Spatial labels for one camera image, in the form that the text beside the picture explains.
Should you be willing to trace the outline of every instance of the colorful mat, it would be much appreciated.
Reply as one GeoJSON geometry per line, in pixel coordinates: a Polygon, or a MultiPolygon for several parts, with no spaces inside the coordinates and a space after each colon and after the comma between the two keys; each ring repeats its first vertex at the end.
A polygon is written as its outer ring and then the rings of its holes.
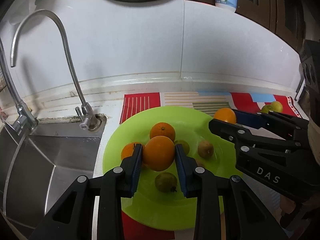
{"type": "MultiPolygon", "coordinates": [[[[131,116],[158,106],[189,107],[210,116],[222,107],[230,107],[256,113],[264,105],[279,101],[283,113],[301,117],[293,105],[293,99],[286,96],[256,93],[214,93],[214,92],[166,92],[124,95],[120,124],[131,116]]],[[[193,229],[163,231],[142,225],[122,213],[124,237],[126,240],[192,240],[193,229]]]]}

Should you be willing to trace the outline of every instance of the faucet handle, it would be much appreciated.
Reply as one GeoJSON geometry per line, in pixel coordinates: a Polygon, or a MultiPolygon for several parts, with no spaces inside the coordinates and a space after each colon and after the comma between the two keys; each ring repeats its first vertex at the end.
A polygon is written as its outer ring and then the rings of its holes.
{"type": "Polygon", "coordinates": [[[80,128],[82,130],[88,130],[89,129],[89,126],[90,126],[90,118],[88,118],[87,116],[83,116],[82,113],[81,113],[81,110],[80,108],[77,106],[75,108],[76,110],[76,113],[77,115],[79,116],[80,120],[81,120],[81,123],[80,123],[80,128]]]}
{"type": "Polygon", "coordinates": [[[27,123],[27,117],[24,115],[19,115],[19,117],[17,118],[17,120],[14,121],[14,123],[11,125],[9,124],[3,117],[0,116],[1,121],[9,128],[11,128],[11,130],[15,131],[17,133],[17,135],[20,135],[21,132],[23,131],[23,128],[25,126],[25,124],[27,123]]]}

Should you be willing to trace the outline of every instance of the orange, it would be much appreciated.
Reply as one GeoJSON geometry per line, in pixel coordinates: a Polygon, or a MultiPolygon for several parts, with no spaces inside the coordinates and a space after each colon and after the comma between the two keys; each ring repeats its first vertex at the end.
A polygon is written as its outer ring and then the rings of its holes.
{"type": "Polygon", "coordinates": [[[164,171],[174,160],[174,143],[166,136],[153,137],[143,149],[142,161],[153,171],[164,171]]]}
{"type": "Polygon", "coordinates": [[[227,107],[220,108],[213,116],[214,119],[236,124],[237,118],[235,112],[227,107]]]}
{"type": "Polygon", "coordinates": [[[176,138],[176,131],[168,123],[159,122],[151,128],[149,135],[150,139],[156,136],[166,136],[174,142],[174,139],[176,138]]]}
{"type": "Polygon", "coordinates": [[[126,157],[132,156],[133,150],[138,143],[140,143],[140,142],[133,142],[133,143],[129,143],[126,146],[124,146],[122,149],[122,152],[121,152],[121,160],[123,160],[126,157]]]}

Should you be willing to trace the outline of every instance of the yellow-green fruit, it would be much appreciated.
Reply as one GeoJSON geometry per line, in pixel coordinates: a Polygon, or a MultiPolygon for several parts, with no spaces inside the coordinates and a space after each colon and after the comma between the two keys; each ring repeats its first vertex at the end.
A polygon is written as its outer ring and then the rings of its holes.
{"type": "Polygon", "coordinates": [[[278,101],[273,101],[271,103],[271,107],[272,107],[272,110],[275,111],[275,112],[279,112],[279,113],[282,113],[283,111],[283,106],[280,102],[278,101]]]}
{"type": "Polygon", "coordinates": [[[268,114],[269,111],[271,111],[271,110],[273,111],[271,105],[265,105],[265,106],[263,106],[263,107],[261,108],[260,112],[261,112],[261,113],[266,113],[266,114],[268,114]]]}
{"type": "Polygon", "coordinates": [[[176,176],[174,176],[170,172],[162,172],[155,179],[155,185],[157,190],[168,193],[168,192],[176,192],[176,187],[178,184],[178,180],[176,176]]]}
{"type": "Polygon", "coordinates": [[[176,140],[176,141],[174,141],[174,145],[176,145],[176,144],[182,144],[184,153],[186,155],[188,155],[188,153],[190,152],[190,146],[188,145],[188,143],[186,141],[184,141],[184,140],[176,140]]]}

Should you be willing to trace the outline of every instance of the kiwi fruit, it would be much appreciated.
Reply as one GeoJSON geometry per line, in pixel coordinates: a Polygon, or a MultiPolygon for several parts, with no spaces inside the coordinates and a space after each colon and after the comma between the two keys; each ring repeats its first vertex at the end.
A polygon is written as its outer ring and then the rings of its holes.
{"type": "Polygon", "coordinates": [[[199,142],[198,154],[200,157],[204,159],[210,159],[213,155],[213,152],[213,145],[210,142],[208,142],[207,140],[199,142]]]}

